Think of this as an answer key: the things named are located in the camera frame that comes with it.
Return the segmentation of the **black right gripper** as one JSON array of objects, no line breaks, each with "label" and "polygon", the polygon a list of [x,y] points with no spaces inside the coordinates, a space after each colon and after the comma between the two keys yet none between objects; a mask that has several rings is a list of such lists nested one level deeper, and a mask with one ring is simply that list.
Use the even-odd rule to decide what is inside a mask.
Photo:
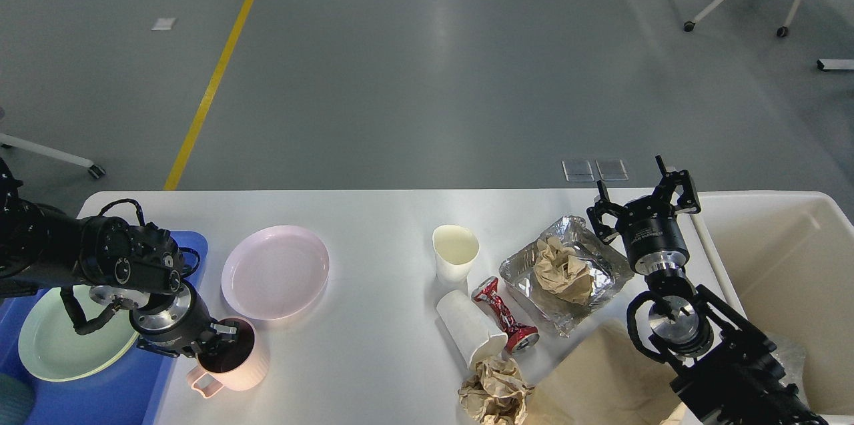
[{"label": "black right gripper", "polygon": [[[639,275],[665,269],[683,269],[690,254],[677,223],[677,214],[699,214],[701,204],[691,173],[669,170],[655,157],[661,175],[652,195],[621,205],[610,200],[606,184],[596,181],[598,197],[586,209],[594,235],[605,244],[621,236],[631,269]],[[616,219],[613,226],[604,216]]]}]

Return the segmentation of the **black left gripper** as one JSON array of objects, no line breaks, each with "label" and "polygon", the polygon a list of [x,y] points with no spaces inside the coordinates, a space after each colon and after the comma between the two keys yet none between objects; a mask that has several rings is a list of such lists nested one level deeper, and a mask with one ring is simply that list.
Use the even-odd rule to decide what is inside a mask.
[{"label": "black left gripper", "polygon": [[154,294],[130,312],[130,322],[139,335],[137,349],[169,358],[228,351],[239,338],[240,321],[214,321],[189,282],[175,295]]}]

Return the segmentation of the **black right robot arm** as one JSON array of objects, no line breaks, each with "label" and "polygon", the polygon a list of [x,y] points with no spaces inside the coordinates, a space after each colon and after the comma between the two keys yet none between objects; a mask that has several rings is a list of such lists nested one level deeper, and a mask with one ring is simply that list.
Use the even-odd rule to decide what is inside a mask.
[{"label": "black right robot arm", "polygon": [[774,357],[777,344],[703,285],[690,282],[690,258],[677,222],[701,204],[686,170],[671,171],[656,156],[660,181],[652,193],[613,202],[597,181],[586,211],[603,243],[622,240],[629,267],[647,290],[628,305],[627,331],[638,352],[675,371],[670,386],[705,424],[823,424],[825,419],[786,384]]}]

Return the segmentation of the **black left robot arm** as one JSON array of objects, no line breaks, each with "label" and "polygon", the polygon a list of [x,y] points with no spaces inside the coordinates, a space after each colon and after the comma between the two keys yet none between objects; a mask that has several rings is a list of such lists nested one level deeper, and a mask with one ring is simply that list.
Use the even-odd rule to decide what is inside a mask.
[{"label": "black left robot arm", "polygon": [[100,330],[128,310],[137,348],[165,357],[213,357],[239,338],[235,319],[211,318],[189,282],[196,266],[169,230],[144,219],[131,199],[137,224],[106,209],[75,219],[18,194],[22,182],[2,163],[2,297],[33,296],[59,288],[79,335]]}]

